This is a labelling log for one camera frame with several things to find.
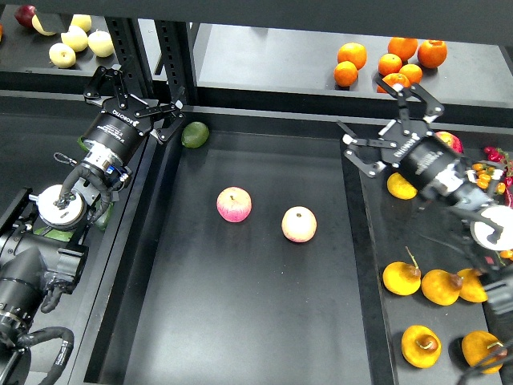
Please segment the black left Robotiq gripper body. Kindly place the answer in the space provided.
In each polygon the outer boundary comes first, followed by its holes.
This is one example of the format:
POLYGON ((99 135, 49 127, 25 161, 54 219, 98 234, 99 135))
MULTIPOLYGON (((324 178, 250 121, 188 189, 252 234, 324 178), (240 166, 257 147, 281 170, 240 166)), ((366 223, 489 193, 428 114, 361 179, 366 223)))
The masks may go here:
POLYGON ((101 144, 111 151, 115 162, 127 164, 135 154, 143 138, 151 131, 153 123, 149 116, 142 116, 142 110, 154 107, 155 101, 148 103, 129 94, 120 107, 115 97, 103 101, 101 111, 82 136, 82 143, 91 150, 101 144))

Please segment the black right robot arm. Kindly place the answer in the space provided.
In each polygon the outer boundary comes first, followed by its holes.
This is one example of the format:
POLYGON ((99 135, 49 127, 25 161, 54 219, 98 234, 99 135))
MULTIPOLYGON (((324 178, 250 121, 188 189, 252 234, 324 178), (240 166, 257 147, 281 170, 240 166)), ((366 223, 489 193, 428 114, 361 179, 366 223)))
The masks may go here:
POLYGON ((474 186, 471 162, 444 144, 431 124, 443 106, 422 86, 399 91, 387 87, 396 99, 398 114, 373 138, 344 127, 341 138, 342 167, 348 200, 349 222, 357 259, 357 276, 363 302, 363 321, 369 349, 372 382, 395 384, 397 359, 393 354, 390 316, 382 302, 378 264, 389 242, 377 235, 414 234, 425 237, 428 230, 440 232, 435 244, 448 261, 462 259, 483 274, 488 294, 485 313, 503 347, 470 366, 458 378, 464 384, 484 370, 503 366, 502 381, 512 381, 512 269, 496 263, 497 252, 512 245, 512 210, 498 203, 491 190, 474 186), (387 222, 373 210, 381 196, 380 173, 392 168, 420 193, 427 205, 438 211, 428 221, 419 211, 387 222))

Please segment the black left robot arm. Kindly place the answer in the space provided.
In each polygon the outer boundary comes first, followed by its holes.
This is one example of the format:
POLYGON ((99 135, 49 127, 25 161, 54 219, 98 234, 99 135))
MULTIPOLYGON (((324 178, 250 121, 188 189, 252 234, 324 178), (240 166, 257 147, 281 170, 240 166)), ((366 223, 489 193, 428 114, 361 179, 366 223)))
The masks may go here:
POLYGON ((84 99, 99 114, 79 138, 81 160, 55 153, 71 172, 61 184, 39 194, 25 188, 1 218, 1 381, 23 384, 30 370, 31 348, 58 339, 57 356, 44 378, 62 375, 75 336, 64 326, 32 330, 37 313, 53 311, 64 294, 78 285, 88 256, 90 227, 105 220, 116 194, 126 188, 128 166, 149 136, 167 142, 184 121, 179 97, 169 103, 133 95, 123 68, 98 67, 84 89, 84 99))

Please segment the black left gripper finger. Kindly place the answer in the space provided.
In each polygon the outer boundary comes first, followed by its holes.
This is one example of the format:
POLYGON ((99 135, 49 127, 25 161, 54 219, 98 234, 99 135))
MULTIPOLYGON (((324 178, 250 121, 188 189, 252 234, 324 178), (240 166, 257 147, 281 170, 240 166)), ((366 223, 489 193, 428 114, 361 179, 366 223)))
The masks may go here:
POLYGON ((102 107, 103 103, 109 99, 109 96, 104 95, 103 91, 106 91, 107 87, 111 87, 112 97, 116 99, 118 106, 122 110, 127 109, 129 93, 124 78, 128 70, 131 69, 132 60, 133 58, 129 56, 128 60, 119 68, 98 66, 84 88, 85 102, 102 107))
POLYGON ((138 124, 134 127, 141 136, 153 136, 159 144, 167 143, 183 124, 185 116, 180 98, 185 88, 180 86, 168 104, 157 104, 154 107, 143 107, 134 112, 138 124))

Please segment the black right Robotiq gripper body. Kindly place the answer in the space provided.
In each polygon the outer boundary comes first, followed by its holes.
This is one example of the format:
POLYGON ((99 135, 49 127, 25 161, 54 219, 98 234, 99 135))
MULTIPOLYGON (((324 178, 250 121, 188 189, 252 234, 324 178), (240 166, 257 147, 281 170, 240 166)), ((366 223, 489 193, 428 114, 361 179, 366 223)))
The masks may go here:
POLYGON ((382 161, 396 164, 401 174, 425 197, 448 197, 463 186, 463 155, 438 138, 422 120, 390 121, 378 138, 394 143, 382 149, 382 161))

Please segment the yellow pear beside arm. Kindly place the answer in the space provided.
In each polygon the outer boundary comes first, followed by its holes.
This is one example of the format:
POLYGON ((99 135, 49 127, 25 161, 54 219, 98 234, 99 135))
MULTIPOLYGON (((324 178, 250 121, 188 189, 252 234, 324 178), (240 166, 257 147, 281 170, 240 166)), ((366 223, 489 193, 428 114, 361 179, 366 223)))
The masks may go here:
POLYGON ((421 281, 423 295, 440 306, 454 304, 463 287, 463 279, 442 269, 433 269, 426 273, 421 281))

